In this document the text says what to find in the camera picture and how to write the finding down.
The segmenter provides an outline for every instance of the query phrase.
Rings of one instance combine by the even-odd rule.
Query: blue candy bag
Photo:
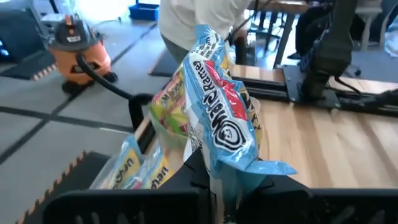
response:
[[[134,135],[129,135],[123,141],[121,152],[113,167],[113,175],[109,188],[123,189],[129,179],[138,172],[144,156],[141,154]]]
[[[216,223],[233,221],[239,196],[259,186],[266,175],[294,174],[279,161],[259,161],[253,124],[239,93],[244,85],[221,66],[223,39],[206,25],[197,25],[197,42],[184,58],[185,106],[191,140],[199,142],[216,195]]]

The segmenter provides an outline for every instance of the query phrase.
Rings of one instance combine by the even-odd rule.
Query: candy wrapper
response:
[[[124,189],[158,189],[174,175],[162,150],[158,147],[142,164],[139,172],[124,186]]]
[[[209,26],[198,25],[196,32],[197,42],[183,61],[190,144],[201,146],[210,190],[216,195],[216,223],[228,223],[234,219],[239,195],[250,194],[266,175],[295,171],[284,162],[258,160],[250,108],[243,96],[246,89],[221,67],[226,52],[217,49],[224,49],[220,47],[224,42]]]
[[[177,70],[172,80],[164,90],[156,94],[152,100],[150,109],[164,128],[173,133],[187,135],[188,117],[184,114],[182,66]]]
[[[174,175],[158,147],[144,156],[133,135],[124,141],[112,171],[109,189],[157,189]]]
[[[244,86],[239,89],[239,93],[241,94],[244,105],[246,106],[246,109],[248,110],[250,120],[253,124],[254,134],[256,135],[257,146],[258,146],[258,148],[260,148],[261,139],[262,139],[261,138],[262,137],[262,128],[261,128],[260,121],[256,114],[256,109],[254,107],[254,104],[251,101],[248,91],[246,90],[246,88]]]
[[[128,136],[123,141],[120,155],[114,165],[109,188],[122,189],[126,182],[135,176],[143,162],[144,156],[139,150],[136,138],[133,135]]]

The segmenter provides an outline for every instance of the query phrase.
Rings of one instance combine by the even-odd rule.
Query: wooden board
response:
[[[283,82],[283,71],[236,65],[233,75]],[[342,78],[379,93],[396,83]],[[339,88],[338,83],[331,85]],[[261,100],[260,157],[289,163],[309,187],[398,187],[398,119]]]
[[[304,13],[310,6],[305,1],[286,1],[286,0],[271,0],[270,3],[264,5],[268,0],[259,1],[259,10],[267,12],[286,12],[292,14]],[[253,10],[256,1],[252,1],[248,9]]]

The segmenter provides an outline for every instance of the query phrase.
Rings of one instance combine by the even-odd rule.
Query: shop vacuum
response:
[[[49,50],[57,63],[58,71],[65,77],[62,85],[65,93],[74,93],[84,86],[94,84],[93,79],[78,65],[77,57],[83,57],[90,70],[110,83],[118,80],[111,71],[109,57],[99,32],[94,32],[78,15],[66,15],[55,28],[55,36]]]

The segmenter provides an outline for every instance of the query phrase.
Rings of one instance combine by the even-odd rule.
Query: vacuum hose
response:
[[[131,95],[130,93],[114,86],[112,83],[108,82],[103,77],[101,77],[96,72],[94,72],[87,65],[86,60],[81,53],[78,53],[76,55],[76,61],[77,61],[77,64],[80,66],[80,68],[83,70],[83,72],[85,72],[90,78],[92,78],[94,81],[98,82],[100,85],[107,88],[108,90],[112,91],[113,93],[115,93],[127,100],[137,101],[142,105],[148,104],[152,100],[153,95],[151,95],[151,94],[140,93],[137,95]]]

